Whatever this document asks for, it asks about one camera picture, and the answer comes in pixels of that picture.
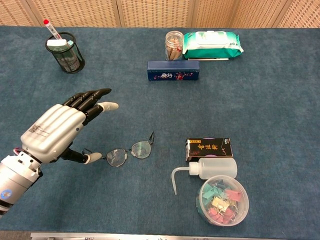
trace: blue tablecloth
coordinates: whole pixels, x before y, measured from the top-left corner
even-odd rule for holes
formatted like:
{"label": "blue tablecloth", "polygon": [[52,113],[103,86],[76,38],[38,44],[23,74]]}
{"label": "blue tablecloth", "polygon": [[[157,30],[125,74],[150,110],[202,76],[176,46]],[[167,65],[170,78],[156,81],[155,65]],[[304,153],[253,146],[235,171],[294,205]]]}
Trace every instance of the blue tablecloth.
{"label": "blue tablecloth", "polygon": [[[0,27],[1,158],[48,108],[75,93],[111,88],[119,109],[88,124],[72,149],[104,155],[155,133],[151,155],[121,167],[60,159],[0,220],[1,230],[320,239],[320,29],[225,29],[244,53],[200,63],[197,81],[148,81],[164,60],[167,28],[59,28],[85,59],[62,72],[45,27]],[[199,29],[178,29],[195,32]],[[197,213],[203,184],[187,172],[186,138],[230,138],[249,212],[233,227]]]}

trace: blue box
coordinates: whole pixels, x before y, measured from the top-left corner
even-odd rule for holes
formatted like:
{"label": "blue box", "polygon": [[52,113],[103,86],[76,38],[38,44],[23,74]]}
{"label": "blue box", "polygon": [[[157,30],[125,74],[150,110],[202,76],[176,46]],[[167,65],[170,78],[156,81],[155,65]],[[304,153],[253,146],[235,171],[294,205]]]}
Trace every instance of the blue box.
{"label": "blue box", "polygon": [[147,65],[149,81],[197,80],[199,71],[197,60],[148,61]]}

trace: label on robotic hand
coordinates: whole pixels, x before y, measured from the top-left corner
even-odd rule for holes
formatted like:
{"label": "label on robotic hand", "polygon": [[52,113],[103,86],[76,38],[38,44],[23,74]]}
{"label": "label on robotic hand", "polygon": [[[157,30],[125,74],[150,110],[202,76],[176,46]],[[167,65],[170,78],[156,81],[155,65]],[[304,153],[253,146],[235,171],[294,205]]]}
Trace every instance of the label on robotic hand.
{"label": "label on robotic hand", "polygon": [[40,125],[34,124],[32,127],[29,128],[28,132],[46,138],[51,133],[50,128],[51,127],[49,126],[40,126]]}

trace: plastic squeeze bottle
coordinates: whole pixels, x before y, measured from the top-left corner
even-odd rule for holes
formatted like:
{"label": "plastic squeeze bottle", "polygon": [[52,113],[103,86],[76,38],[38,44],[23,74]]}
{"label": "plastic squeeze bottle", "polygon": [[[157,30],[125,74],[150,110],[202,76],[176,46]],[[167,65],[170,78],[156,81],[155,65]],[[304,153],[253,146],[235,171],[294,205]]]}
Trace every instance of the plastic squeeze bottle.
{"label": "plastic squeeze bottle", "polygon": [[177,195],[175,173],[177,171],[189,171],[189,175],[199,175],[201,179],[207,180],[213,176],[226,175],[231,178],[237,176],[237,163],[232,157],[202,157],[198,162],[191,161],[189,166],[175,168],[171,173],[174,194]]}

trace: beige wall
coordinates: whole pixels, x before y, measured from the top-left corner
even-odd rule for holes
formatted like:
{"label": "beige wall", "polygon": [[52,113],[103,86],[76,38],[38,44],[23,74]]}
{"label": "beige wall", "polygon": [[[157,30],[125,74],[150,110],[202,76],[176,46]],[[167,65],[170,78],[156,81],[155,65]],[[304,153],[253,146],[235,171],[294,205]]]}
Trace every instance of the beige wall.
{"label": "beige wall", "polygon": [[0,25],[320,28],[320,0],[0,0]]}

